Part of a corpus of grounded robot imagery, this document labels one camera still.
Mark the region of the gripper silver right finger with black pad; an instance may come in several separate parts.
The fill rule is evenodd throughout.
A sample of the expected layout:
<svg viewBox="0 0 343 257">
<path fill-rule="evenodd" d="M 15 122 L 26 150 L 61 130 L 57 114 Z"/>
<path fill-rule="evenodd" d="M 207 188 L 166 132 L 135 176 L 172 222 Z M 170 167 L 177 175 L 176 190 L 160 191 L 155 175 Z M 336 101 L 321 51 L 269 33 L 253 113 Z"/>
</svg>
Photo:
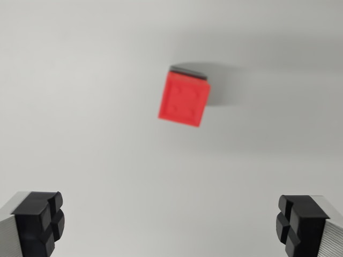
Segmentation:
<svg viewBox="0 0 343 257">
<path fill-rule="evenodd" d="M 281 195 L 276 233 L 290 257 L 342 256 L 342 214 L 321 195 Z"/>
</svg>

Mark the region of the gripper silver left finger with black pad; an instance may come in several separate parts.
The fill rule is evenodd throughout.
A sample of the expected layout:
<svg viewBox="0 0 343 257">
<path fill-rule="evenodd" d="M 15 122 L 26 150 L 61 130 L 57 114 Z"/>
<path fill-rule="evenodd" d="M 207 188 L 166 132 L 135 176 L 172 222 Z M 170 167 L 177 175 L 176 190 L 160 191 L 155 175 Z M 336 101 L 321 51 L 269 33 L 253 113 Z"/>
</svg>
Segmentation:
<svg viewBox="0 0 343 257">
<path fill-rule="evenodd" d="M 1 207 L 1 256 L 48 257 L 62 237 L 60 192 L 17 192 Z"/>
</svg>

